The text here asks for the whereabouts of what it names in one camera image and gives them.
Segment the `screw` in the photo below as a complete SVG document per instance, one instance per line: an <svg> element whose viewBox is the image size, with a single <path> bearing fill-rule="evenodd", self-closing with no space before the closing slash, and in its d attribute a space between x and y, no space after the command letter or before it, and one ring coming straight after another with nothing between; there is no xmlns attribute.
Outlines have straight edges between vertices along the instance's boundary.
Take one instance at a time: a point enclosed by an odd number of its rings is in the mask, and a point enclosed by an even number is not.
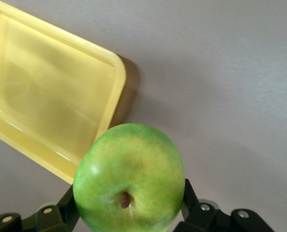
<svg viewBox="0 0 287 232"><path fill-rule="evenodd" d="M8 222L8 221L11 221L12 219L13 219L12 216L6 216L6 217L4 217L1 221L2 221L3 223L6 223L6 222Z"/></svg>
<svg viewBox="0 0 287 232"><path fill-rule="evenodd" d="M249 218L249 214L247 212L245 212L244 210L240 210L238 212L238 215L242 218Z"/></svg>
<svg viewBox="0 0 287 232"><path fill-rule="evenodd" d="M207 205L207 204L202 204L200 206L200 208L203 210L203 211L209 211L210 210L210 207Z"/></svg>
<svg viewBox="0 0 287 232"><path fill-rule="evenodd" d="M52 212L52 208L46 208L44 211L43 211L43 213L44 214L48 214L48 213L51 213Z"/></svg>

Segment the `apple stem cavity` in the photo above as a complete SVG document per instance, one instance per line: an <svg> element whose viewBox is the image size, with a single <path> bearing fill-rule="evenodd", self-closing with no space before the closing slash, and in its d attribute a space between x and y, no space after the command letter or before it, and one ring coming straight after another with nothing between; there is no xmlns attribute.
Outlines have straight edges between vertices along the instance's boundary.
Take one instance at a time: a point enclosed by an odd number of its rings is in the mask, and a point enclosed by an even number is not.
<svg viewBox="0 0 287 232"><path fill-rule="evenodd" d="M127 208L132 201L131 195L128 192L123 193L122 199L120 199L120 204L123 209Z"/></svg>

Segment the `yellow tray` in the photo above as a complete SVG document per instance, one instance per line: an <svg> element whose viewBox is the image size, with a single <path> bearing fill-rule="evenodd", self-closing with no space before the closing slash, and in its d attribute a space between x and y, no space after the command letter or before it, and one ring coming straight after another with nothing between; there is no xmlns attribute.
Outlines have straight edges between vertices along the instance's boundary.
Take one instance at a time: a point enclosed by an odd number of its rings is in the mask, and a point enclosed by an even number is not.
<svg viewBox="0 0 287 232"><path fill-rule="evenodd" d="M125 78L116 54L0 1L0 139L68 183Z"/></svg>

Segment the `silver screw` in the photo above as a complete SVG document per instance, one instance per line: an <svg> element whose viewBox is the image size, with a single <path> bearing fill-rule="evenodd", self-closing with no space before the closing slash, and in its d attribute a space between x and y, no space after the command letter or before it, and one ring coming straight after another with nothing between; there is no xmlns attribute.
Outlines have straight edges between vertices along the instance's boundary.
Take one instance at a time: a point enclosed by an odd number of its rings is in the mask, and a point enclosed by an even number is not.
<svg viewBox="0 0 287 232"><path fill-rule="evenodd" d="M238 215L242 218L249 218L249 214L247 212L245 212L244 210L240 210L238 212Z"/></svg>
<svg viewBox="0 0 287 232"><path fill-rule="evenodd" d="M8 222L8 221L11 221L12 219L13 219L12 216L6 216L6 217L4 217L1 221L2 221L3 223L6 223L6 222Z"/></svg>
<svg viewBox="0 0 287 232"><path fill-rule="evenodd" d="M210 207L207 205L207 204L202 204L200 206L200 208L203 210L203 211L209 211L210 210Z"/></svg>
<svg viewBox="0 0 287 232"><path fill-rule="evenodd" d="M52 212L52 208L46 208L44 211L43 211L43 213L44 214L48 214L48 213L51 213Z"/></svg>

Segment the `apple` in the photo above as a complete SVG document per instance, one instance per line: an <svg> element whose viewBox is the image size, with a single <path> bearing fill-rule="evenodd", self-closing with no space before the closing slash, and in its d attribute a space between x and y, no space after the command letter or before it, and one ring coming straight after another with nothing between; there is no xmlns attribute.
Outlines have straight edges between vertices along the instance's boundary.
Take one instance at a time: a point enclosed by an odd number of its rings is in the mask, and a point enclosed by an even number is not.
<svg viewBox="0 0 287 232"><path fill-rule="evenodd" d="M126 123L91 146L74 177L80 216L94 232L165 232L184 195L184 166L156 128Z"/></svg>

